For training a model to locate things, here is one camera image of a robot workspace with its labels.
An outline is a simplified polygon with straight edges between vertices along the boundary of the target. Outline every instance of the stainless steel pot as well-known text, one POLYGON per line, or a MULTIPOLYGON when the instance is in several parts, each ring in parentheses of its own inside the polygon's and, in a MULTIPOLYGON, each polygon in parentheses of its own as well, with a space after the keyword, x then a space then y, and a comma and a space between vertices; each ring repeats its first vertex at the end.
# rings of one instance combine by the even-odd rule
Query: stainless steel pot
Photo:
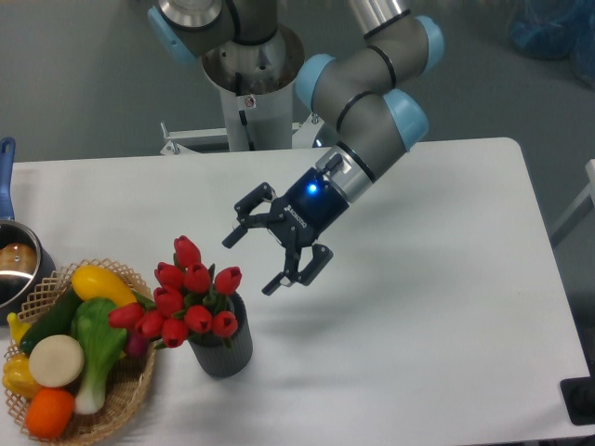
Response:
POLYGON ((16 148, 13 138, 0 141, 0 325, 55 268, 35 233, 15 221, 10 179, 16 148))

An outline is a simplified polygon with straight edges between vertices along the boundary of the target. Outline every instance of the light blue joint cap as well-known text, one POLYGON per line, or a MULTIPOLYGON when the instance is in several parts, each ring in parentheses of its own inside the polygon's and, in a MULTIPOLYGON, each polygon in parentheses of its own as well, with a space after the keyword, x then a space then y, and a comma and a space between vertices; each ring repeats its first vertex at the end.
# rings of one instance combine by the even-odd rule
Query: light blue joint cap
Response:
POLYGON ((410 151, 430 130, 426 113, 421 110, 417 102, 401 90, 392 90, 383 98, 389 106, 390 114, 392 114, 392 119, 401 134, 405 149, 410 151))
POLYGON ((179 63, 190 65, 197 59, 169 27, 157 7, 149 9, 149 23, 167 52, 179 63))
POLYGON ((427 16, 416 17, 428 35, 428 62, 424 72, 436 65, 444 56, 444 36, 440 27, 427 16))
POLYGON ((316 90, 316 83, 321 74, 330 62, 335 58, 328 54, 317 54, 312 56, 301 67, 296 79, 296 94, 297 97, 304 103, 306 107, 312 110, 312 101, 314 99, 314 90, 316 90))

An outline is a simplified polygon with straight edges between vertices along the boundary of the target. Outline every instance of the yellow bell pepper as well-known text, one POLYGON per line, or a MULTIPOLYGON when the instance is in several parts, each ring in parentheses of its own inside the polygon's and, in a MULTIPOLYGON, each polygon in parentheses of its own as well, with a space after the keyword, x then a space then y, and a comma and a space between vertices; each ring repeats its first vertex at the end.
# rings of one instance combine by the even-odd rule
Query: yellow bell pepper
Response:
POLYGON ((29 372, 29 358, 24 353, 13 356, 4 364, 2 384, 16 395, 27 400, 32 399, 43 387, 37 383, 29 372))
POLYGON ((137 301, 130 287, 115 272, 102 267, 79 267, 74 271, 71 280, 74 292, 85 301, 105 297, 118 307, 137 301))
POLYGON ((21 322, 17 313, 8 313, 7 322, 10 327, 10 337, 15 340, 17 345, 20 344, 20 340, 27 333, 27 330, 31 328, 31 324, 21 322))

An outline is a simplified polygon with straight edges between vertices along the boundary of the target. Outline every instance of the table surface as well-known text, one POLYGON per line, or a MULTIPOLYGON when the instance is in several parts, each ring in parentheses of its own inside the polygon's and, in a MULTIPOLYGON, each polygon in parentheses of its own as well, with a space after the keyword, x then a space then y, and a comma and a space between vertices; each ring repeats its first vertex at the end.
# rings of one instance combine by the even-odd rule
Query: table surface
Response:
MULTIPOLYGON (((467 445, 592 434, 559 383, 586 376, 519 146, 421 143, 322 236, 335 257, 310 287, 259 290, 284 253, 266 230, 221 245, 261 181, 282 194, 322 151, 16 164, 17 220, 57 265, 138 271, 181 234, 205 263, 244 272, 254 356, 215 380, 187 344, 158 353, 138 415, 106 444, 467 445)), ((8 343, 0 329, 0 348, 8 343)), ((7 444, 29 444, 5 413, 7 444)))

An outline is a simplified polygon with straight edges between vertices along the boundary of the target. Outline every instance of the round white vegetable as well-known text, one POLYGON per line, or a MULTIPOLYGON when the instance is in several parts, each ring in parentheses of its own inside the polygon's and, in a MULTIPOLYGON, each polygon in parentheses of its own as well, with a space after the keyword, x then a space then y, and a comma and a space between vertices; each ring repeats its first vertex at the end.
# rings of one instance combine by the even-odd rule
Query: round white vegetable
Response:
POLYGON ((39 342, 29 357, 29 371, 44 387, 63 387, 83 371, 85 355, 76 341, 65 334, 55 334, 39 342))

